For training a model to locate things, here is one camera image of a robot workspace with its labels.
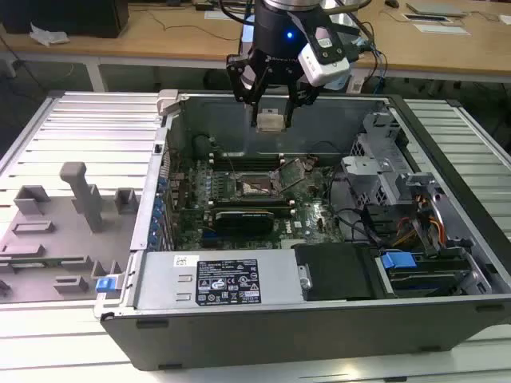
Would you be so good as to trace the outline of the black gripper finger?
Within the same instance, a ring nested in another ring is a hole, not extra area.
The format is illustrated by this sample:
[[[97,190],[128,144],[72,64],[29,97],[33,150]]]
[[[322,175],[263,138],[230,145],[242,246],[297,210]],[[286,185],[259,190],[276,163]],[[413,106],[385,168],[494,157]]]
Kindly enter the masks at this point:
[[[282,82],[288,90],[283,123],[285,128],[289,128],[295,109],[304,105],[312,105],[320,93],[320,87],[311,85],[301,69],[286,68],[283,71]]]
[[[267,62],[263,53],[228,55],[226,70],[232,91],[238,102],[252,108],[251,126],[257,125],[259,101],[267,88]]]

